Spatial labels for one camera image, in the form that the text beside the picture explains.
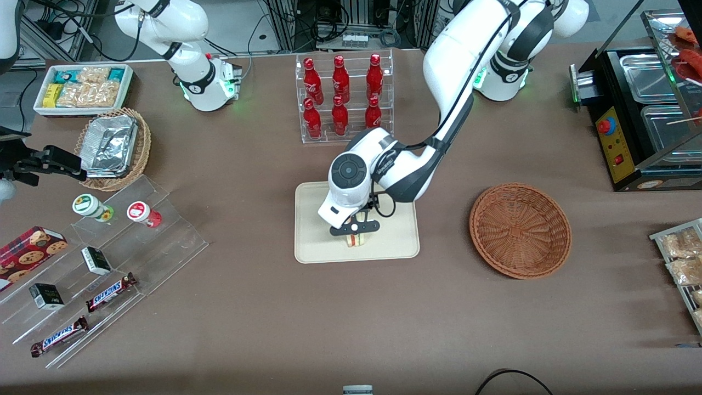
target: aluminum foil container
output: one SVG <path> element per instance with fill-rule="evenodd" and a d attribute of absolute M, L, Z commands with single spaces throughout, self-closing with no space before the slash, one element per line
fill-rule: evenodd
<path fill-rule="evenodd" d="M 129 173 L 139 124 L 133 117 L 97 118 L 88 126 L 79 157 L 89 178 L 120 178 Z"/>

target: red switch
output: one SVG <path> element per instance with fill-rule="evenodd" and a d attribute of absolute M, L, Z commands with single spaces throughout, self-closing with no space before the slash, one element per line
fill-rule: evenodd
<path fill-rule="evenodd" d="M 600 121 L 600 123 L 597 124 L 597 131 L 601 134 L 606 134 L 611 128 L 612 125 L 607 119 Z"/>

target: jar with green label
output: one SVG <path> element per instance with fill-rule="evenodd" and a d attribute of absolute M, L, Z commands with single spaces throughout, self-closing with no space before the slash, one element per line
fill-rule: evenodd
<path fill-rule="evenodd" d="M 101 202 L 95 196 L 89 193 L 84 193 L 73 201 L 73 211 L 76 214 L 94 218 L 98 222 L 107 222 L 114 215 L 112 207 Z"/>

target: yellow control panel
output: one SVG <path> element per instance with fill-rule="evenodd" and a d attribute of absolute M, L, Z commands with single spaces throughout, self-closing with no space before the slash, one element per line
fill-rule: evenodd
<path fill-rule="evenodd" d="M 624 134 L 619 126 L 619 118 L 616 116 L 614 107 L 607 110 L 595 123 L 597 135 L 600 136 L 600 144 L 604 156 L 607 159 L 607 167 L 615 183 L 623 180 L 632 174 L 636 168 L 631 159 L 629 147 L 626 145 Z"/>

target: red cookie box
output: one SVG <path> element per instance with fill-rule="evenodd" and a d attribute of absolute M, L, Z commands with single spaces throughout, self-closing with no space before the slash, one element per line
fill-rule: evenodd
<path fill-rule="evenodd" d="M 0 291 L 68 246 L 60 233 L 35 226 L 0 248 Z"/>

